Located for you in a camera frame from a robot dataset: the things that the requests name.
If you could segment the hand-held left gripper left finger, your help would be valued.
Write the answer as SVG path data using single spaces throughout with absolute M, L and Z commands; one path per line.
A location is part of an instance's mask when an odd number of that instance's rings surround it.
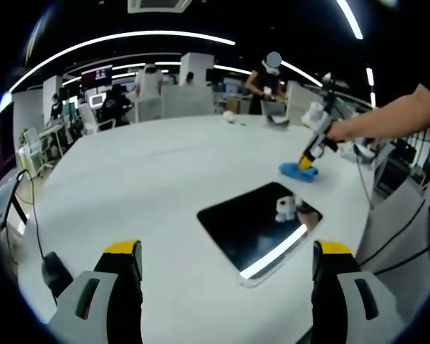
M 142 343 L 142 245 L 111 244 L 59 292 L 47 327 L 60 343 Z

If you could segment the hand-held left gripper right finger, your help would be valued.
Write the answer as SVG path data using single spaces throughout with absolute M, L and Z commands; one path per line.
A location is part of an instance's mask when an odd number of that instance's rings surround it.
M 404 327 L 396 298 L 344 244 L 314 242 L 311 343 L 392 343 Z

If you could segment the person's right hand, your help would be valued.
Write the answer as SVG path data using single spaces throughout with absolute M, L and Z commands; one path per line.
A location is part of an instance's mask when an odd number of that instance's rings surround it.
M 354 139 L 356 134 L 356 128 L 351 120 L 340 120 L 331 123 L 326 136 L 327 138 L 340 143 Z

